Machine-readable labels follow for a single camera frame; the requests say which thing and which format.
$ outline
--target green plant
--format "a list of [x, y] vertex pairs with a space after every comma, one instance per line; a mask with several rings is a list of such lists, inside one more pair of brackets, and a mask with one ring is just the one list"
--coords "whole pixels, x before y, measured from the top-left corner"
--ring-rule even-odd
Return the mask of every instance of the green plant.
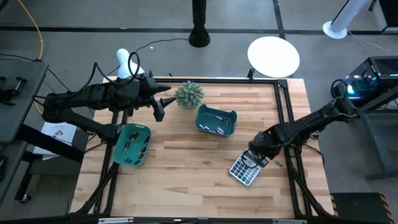
[[185, 109], [194, 109], [201, 103], [205, 94], [198, 84], [188, 81], [175, 91], [174, 96], [177, 98], [179, 106]]

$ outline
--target yellow cable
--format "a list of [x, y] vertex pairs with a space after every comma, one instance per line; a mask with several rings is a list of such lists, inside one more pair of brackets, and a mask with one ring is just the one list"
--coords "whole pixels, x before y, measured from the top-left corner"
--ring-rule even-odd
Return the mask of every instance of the yellow cable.
[[39, 37], [40, 37], [40, 55], [39, 55], [39, 59], [42, 59], [42, 55], [43, 55], [43, 47], [44, 47], [44, 41], [43, 41], [43, 37], [42, 37], [42, 33], [39, 30], [39, 27], [37, 26], [35, 20], [33, 19], [33, 17], [30, 15], [29, 11], [26, 9], [26, 7], [24, 6], [24, 4], [22, 3], [21, 0], [18, 0], [19, 4], [21, 4], [22, 8], [24, 8], [26, 14], [29, 16], [29, 18], [31, 19], [31, 21], [33, 22], [33, 24], [35, 25], [37, 32], [39, 33]]

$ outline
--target white paper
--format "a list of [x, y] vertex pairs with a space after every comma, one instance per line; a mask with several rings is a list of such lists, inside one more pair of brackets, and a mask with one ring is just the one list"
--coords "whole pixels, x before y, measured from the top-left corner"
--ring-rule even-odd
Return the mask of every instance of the white paper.
[[[48, 123], [45, 122], [42, 128], [42, 133], [48, 136], [53, 137], [54, 139], [60, 139], [61, 142], [68, 144], [71, 146], [70, 142], [73, 141], [73, 137], [75, 136], [76, 126], [68, 123]], [[40, 147], [35, 147], [33, 150], [34, 154], [43, 155], [43, 160], [51, 159], [54, 157], [58, 157], [58, 155], [42, 149]]]

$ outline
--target calculator keypad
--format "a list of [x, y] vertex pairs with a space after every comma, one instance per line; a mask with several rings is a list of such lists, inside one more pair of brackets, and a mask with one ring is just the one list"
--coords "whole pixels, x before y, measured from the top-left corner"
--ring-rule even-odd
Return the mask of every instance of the calculator keypad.
[[248, 168], [242, 163], [242, 159], [239, 158], [235, 161], [234, 165], [229, 170], [229, 173], [237, 178], [242, 184], [249, 186], [253, 181], [254, 178], [260, 172], [260, 167], [257, 166], [253, 169]]

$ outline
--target white bottle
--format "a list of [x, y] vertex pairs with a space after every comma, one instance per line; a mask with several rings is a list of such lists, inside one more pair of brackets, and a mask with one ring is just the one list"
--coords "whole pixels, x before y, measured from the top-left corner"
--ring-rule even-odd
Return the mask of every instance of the white bottle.
[[[118, 56], [118, 60], [119, 60], [119, 64], [120, 64], [120, 67], [118, 70], [118, 77], [119, 78], [127, 78], [127, 77], [131, 76], [129, 67], [127, 65], [127, 60], [129, 60], [129, 56], [130, 56], [129, 52], [126, 49], [119, 49], [118, 52], [116, 53], [116, 55]], [[134, 63], [132, 60], [130, 60], [130, 67], [131, 67], [131, 71], [133, 73], [136, 72], [137, 64]], [[138, 74], [142, 74], [142, 73], [145, 73], [145, 71], [140, 67], [138, 70]]]

